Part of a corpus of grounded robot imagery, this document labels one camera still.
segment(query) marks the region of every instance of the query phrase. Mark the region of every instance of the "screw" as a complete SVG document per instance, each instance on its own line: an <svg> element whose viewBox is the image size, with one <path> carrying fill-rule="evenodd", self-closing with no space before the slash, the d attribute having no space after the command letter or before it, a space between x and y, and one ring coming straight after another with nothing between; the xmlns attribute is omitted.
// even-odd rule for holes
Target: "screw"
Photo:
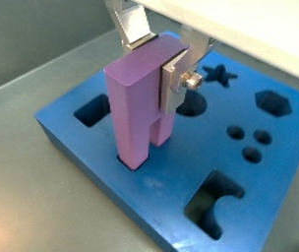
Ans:
<svg viewBox="0 0 299 252"><path fill-rule="evenodd" d="M182 77L182 85L191 91L196 91L202 85L203 76L194 69L188 70Z"/></svg>

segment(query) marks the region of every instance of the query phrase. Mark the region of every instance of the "rectangular hole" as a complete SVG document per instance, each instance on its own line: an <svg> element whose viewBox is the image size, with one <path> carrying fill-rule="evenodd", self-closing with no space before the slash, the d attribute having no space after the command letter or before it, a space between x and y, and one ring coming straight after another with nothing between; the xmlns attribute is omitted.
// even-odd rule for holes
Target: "rectangular hole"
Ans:
<svg viewBox="0 0 299 252"><path fill-rule="evenodd" d="M73 115L87 127L92 127L109 113L109 98L105 94L100 94Z"/></svg>

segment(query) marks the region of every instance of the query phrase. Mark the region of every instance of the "hexagonal hole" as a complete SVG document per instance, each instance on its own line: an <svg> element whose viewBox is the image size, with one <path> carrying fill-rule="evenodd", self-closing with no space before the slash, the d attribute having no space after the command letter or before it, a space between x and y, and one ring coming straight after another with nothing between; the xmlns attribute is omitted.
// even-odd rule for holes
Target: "hexagonal hole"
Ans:
<svg viewBox="0 0 299 252"><path fill-rule="evenodd" d="M291 114L291 104L286 97L274 91L255 93L258 107L271 115L279 117Z"/></svg>

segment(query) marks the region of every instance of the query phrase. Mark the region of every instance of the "star-shaped hole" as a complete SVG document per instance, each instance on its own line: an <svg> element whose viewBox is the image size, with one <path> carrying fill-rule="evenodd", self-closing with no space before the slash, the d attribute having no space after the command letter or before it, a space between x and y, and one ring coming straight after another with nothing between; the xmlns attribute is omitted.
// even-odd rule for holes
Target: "star-shaped hole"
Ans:
<svg viewBox="0 0 299 252"><path fill-rule="evenodd" d="M229 80L237 79L238 75L227 73L225 65L218 65L214 69L203 66L202 69L207 72L204 82L218 82L225 88L229 88Z"/></svg>

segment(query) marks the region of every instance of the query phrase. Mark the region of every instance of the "circular hole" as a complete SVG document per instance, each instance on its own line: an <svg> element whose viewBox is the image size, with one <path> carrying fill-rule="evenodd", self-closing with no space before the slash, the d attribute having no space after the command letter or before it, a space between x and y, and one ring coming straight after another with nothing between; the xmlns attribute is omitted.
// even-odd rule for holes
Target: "circular hole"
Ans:
<svg viewBox="0 0 299 252"><path fill-rule="evenodd" d="M265 130L257 130L254 137L265 145L269 145L271 143L271 136Z"/></svg>
<svg viewBox="0 0 299 252"><path fill-rule="evenodd" d="M242 154L249 162L259 163L262 161L262 154L259 150L254 147L245 147Z"/></svg>
<svg viewBox="0 0 299 252"><path fill-rule="evenodd" d="M207 102L200 93L187 90L186 101L178 107L176 113L184 116L196 116L204 113Z"/></svg>
<svg viewBox="0 0 299 252"><path fill-rule="evenodd" d="M239 126L230 126L227 128L227 134L237 140L242 140L246 136L245 131Z"/></svg>

